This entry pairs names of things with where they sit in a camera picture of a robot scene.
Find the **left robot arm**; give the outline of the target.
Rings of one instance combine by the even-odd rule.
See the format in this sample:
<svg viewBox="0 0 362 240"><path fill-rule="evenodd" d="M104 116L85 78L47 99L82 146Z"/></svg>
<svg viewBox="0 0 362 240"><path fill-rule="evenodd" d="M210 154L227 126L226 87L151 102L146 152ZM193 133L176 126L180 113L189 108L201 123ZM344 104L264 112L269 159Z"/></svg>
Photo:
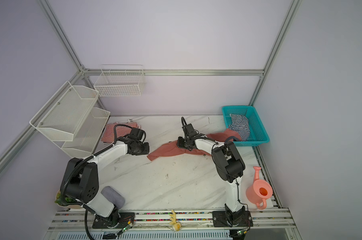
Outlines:
<svg viewBox="0 0 362 240"><path fill-rule="evenodd" d="M122 126L114 126L114 141L109 146L84 159L72 158L68 162L60 187L63 207L78 205L103 218L119 209L100 192L99 172L120 157L148 155L150 151L144 130L129 127L130 133L118 137L117 127Z"/></svg>

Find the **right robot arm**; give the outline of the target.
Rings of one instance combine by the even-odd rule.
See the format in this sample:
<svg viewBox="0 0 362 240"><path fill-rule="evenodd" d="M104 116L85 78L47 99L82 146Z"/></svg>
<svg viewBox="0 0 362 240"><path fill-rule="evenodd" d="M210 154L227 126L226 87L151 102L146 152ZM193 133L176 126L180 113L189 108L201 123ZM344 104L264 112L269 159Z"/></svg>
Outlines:
<svg viewBox="0 0 362 240"><path fill-rule="evenodd" d="M245 163L236 148L238 138L230 136L223 142L210 138L194 129L184 117L181 118L183 137L179 137L177 147L188 151L200 150L211 155L218 175L226 185L225 219L228 226L238 226L244 220L246 204L240 200L240 182Z"/></svg>

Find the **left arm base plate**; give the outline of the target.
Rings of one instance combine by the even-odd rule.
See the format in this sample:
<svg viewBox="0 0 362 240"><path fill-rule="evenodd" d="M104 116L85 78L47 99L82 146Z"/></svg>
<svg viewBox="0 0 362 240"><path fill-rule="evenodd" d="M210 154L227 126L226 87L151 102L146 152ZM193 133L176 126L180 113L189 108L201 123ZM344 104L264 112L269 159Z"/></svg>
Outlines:
<svg viewBox="0 0 362 240"><path fill-rule="evenodd" d="M100 217L96 215L93 229L123 229L128 223L133 223L136 214L133 212L118 212L111 214L109 217Z"/></svg>

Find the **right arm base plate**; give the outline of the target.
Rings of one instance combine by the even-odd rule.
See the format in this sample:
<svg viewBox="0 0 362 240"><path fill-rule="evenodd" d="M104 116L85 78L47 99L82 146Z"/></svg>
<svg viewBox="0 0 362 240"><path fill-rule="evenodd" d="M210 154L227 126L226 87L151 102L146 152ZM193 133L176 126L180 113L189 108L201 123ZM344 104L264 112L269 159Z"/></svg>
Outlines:
<svg viewBox="0 0 362 240"><path fill-rule="evenodd" d="M213 211L212 218L214 227L253 227L250 211Z"/></svg>

